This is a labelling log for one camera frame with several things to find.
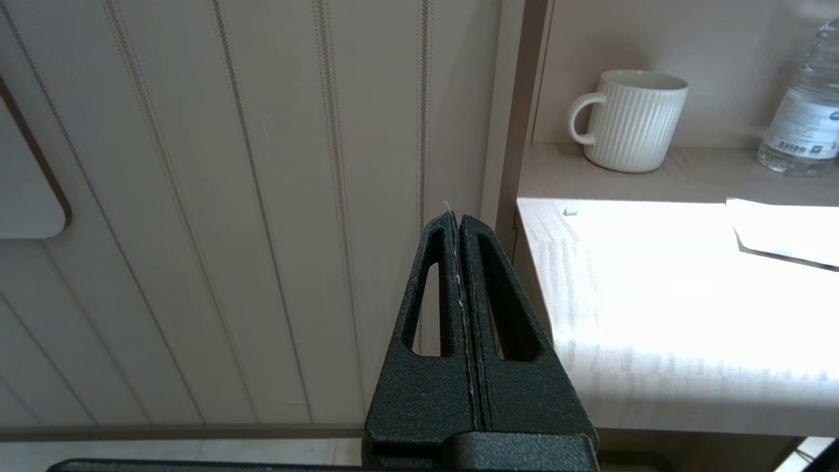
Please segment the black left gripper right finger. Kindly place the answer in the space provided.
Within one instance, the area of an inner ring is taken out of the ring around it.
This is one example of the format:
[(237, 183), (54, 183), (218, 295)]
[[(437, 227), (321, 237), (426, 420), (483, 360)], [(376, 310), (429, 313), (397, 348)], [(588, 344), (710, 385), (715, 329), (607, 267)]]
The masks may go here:
[(594, 461), (599, 439), (492, 228), (459, 225), (476, 432), (465, 461)]

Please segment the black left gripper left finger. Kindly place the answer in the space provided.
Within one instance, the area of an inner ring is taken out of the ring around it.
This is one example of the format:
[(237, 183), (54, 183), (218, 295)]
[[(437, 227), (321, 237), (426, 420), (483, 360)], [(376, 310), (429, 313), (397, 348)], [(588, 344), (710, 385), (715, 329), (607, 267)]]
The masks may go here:
[[(427, 275), (439, 272), (440, 355), (413, 345)], [(439, 461), (449, 437), (475, 427), (467, 353), (467, 303), (459, 268), (458, 222), (444, 212), (426, 224), (362, 434), (365, 461)]]

